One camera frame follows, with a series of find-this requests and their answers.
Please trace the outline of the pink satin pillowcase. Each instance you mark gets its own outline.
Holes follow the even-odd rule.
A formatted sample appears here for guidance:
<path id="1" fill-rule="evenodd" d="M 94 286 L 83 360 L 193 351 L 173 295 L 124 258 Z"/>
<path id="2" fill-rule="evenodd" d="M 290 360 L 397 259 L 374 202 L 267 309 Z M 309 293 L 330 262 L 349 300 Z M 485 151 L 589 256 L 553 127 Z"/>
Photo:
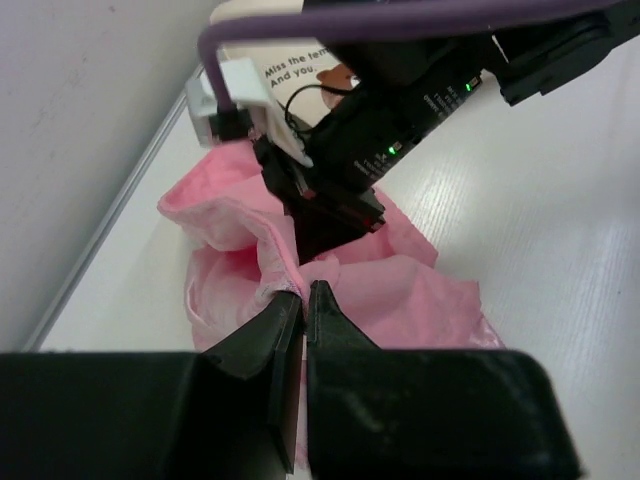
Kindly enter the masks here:
<path id="1" fill-rule="evenodd" d="M 265 187 L 251 146 L 210 151 L 158 202 L 194 243 L 184 304 L 197 349 L 260 313 L 278 291 L 302 298 L 330 285 L 340 309 L 392 349 L 498 348 L 473 281 L 439 273 L 434 246 L 388 197 L 386 224 L 310 262 L 298 258 L 292 219 Z"/>

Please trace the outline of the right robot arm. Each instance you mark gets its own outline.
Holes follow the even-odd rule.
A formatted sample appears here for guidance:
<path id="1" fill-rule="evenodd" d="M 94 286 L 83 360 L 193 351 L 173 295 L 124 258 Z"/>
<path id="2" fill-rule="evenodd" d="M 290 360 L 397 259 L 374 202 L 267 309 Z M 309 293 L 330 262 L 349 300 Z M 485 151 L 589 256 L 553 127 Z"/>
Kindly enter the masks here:
<path id="1" fill-rule="evenodd" d="M 296 166 L 265 140 L 254 147 L 268 190 L 293 218 L 300 261 L 390 221 L 374 185 L 481 86 L 483 72 L 516 105 L 583 75 L 638 33 L 638 3 L 616 1 L 546 24 L 331 46 L 337 64 L 311 83 L 326 115 L 307 127 L 284 113 L 312 166 Z"/>

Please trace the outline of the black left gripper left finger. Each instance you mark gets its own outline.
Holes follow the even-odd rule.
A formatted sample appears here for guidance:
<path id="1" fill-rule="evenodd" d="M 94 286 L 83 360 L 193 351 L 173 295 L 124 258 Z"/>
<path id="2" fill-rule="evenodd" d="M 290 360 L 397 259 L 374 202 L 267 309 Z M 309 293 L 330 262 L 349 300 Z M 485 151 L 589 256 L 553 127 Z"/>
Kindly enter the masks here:
<path id="1" fill-rule="evenodd" d="M 291 473 L 296 455 L 304 319 L 278 292 L 259 314 L 204 353 L 217 473 Z"/>

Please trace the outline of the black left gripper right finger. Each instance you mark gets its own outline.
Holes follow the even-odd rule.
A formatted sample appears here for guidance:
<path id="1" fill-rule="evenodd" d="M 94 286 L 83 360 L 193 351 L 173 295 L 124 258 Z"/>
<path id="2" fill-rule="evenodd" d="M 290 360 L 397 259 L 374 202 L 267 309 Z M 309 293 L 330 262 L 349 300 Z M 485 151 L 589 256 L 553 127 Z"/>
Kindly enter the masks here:
<path id="1" fill-rule="evenodd" d="M 388 350 L 312 285 L 308 461 L 316 479 L 578 479 L 551 381 L 514 350 Z"/>

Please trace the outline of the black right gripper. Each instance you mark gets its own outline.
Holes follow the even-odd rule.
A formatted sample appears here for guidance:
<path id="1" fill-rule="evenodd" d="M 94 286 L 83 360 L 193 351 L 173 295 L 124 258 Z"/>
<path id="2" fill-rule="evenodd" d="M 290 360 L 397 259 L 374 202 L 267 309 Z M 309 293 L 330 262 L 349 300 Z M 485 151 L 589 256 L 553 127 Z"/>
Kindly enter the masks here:
<path id="1" fill-rule="evenodd" d="M 358 85 L 351 89 L 311 84 L 339 101 L 314 126 L 302 128 L 286 104 L 285 125 L 302 158 L 266 137 L 254 145 L 267 189 L 293 219 L 301 265 L 358 240 L 385 222 L 373 186 L 430 131 L 427 88 Z"/>

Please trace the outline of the cream bear print pillow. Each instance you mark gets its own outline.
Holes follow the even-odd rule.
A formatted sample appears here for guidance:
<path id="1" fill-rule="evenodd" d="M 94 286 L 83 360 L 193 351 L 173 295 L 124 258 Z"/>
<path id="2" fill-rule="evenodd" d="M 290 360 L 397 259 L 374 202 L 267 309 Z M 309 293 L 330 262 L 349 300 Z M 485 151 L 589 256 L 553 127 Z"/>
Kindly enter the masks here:
<path id="1" fill-rule="evenodd" d="M 311 159 L 291 129 L 322 120 L 359 78 L 315 40 L 230 43 L 218 50 L 231 98 L 251 115 L 258 139 L 267 136 L 299 164 Z"/>

